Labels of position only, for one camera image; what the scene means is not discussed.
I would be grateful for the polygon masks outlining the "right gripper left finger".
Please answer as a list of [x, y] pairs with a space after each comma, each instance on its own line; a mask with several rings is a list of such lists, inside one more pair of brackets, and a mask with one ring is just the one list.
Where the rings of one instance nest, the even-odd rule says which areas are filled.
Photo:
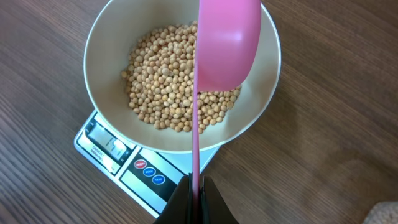
[[181, 178], [154, 224], [192, 223], [192, 174]]

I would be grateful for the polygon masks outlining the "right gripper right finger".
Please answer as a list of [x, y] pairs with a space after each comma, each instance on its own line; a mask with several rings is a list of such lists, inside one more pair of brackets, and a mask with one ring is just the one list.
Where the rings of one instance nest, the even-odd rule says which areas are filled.
[[203, 177], [200, 193], [203, 224], [239, 224], [211, 177]]

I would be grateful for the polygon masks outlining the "pink plastic measuring scoop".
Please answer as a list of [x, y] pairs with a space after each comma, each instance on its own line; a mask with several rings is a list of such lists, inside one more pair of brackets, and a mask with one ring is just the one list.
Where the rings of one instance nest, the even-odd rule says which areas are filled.
[[254, 63], [261, 33], [260, 0], [200, 0], [193, 83], [193, 199], [200, 196], [197, 93], [242, 84]]

